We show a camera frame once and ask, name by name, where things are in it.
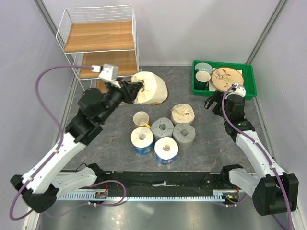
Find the beige paper roll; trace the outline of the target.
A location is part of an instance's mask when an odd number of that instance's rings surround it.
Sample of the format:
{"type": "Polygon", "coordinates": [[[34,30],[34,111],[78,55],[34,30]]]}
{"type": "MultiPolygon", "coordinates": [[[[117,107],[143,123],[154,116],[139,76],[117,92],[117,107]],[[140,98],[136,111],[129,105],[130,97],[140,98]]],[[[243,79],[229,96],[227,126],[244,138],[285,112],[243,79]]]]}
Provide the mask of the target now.
{"type": "Polygon", "coordinates": [[[136,104],[161,104],[168,98],[168,89],[162,78],[149,71],[141,71],[134,74],[131,82],[141,82],[143,86],[139,90],[134,102],[136,104]]]}
{"type": "Polygon", "coordinates": [[[189,124],[195,119],[194,111],[189,104],[177,104],[171,109],[171,121],[174,125],[189,124]]]}

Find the grey paper roll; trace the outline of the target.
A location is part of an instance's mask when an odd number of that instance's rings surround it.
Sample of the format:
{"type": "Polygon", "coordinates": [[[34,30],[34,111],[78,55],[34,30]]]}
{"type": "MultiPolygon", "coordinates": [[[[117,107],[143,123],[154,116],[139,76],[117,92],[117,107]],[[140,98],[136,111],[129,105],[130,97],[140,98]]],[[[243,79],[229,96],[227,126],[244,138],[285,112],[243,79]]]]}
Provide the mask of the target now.
{"type": "Polygon", "coordinates": [[[189,149],[195,139],[195,128],[189,124],[177,124],[173,130],[173,139],[177,142],[179,150],[189,149]]]}
{"type": "Polygon", "coordinates": [[[164,137],[172,137],[173,130],[174,125],[172,121],[166,117],[159,118],[151,125],[151,131],[153,133],[155,142],[164,137]]]}

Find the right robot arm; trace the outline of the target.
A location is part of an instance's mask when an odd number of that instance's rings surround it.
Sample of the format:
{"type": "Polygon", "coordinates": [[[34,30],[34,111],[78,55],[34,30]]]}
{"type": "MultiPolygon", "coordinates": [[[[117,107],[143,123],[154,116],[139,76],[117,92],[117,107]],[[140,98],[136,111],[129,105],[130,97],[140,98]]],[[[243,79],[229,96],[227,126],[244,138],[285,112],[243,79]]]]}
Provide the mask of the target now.
{"type": "Polygon", "coordinates": [[[264,148],[254,126],[245,119],[245,96],[235,89],[226,94],[216,90],[205,100],[205,108],[216,103],[212,112],[224,119],[226,133],[243,150],[255,170],[248,173],[241,165],[227,165],[221,170],[220,184],[234,185],[252,198],[254,208],[261,216],[291,214],[297,208],[298,178],[286,173],[264,148]]]}

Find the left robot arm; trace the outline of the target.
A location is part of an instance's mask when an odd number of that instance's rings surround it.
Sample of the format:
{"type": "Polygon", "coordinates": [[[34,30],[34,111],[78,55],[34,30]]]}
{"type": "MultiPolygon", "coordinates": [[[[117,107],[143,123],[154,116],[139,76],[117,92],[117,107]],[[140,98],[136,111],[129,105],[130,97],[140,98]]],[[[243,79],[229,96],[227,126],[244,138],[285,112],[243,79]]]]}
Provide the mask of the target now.
{"type": "Polygon", "coordinates": [[[134,103],[143,83],[120,80],[119,87],[111,83],[106,86],[107,93],[97,88],[85,90],[78,101],[77,115],[66,126],[57,144],[29,172],[11,178],[11,184],[32,211],[45,212],[58,197],[76,189],[104,186],[106,173],[96,163],[61,179],[56,176],[102,132],[102,125],[122,102],[134,103]]]}

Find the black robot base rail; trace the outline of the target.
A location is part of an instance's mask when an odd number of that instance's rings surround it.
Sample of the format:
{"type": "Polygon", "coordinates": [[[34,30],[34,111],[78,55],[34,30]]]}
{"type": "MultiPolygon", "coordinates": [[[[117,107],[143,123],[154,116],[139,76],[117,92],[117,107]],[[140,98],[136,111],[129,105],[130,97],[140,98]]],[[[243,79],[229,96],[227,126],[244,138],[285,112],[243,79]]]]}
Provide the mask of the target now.
{"type": "Polygon", "coordinates": [[[237,190],[237,186],[224,180],[224,177],[218,173],[209,172],[106,172],[94,182],[108,181],[107,185],[101,184],[93,186],[93,189],[121,190],[123,188],[111,180],[121,182],[126,192],[131,189],[165,189],[174,187],[186,190],[237,190]]]}

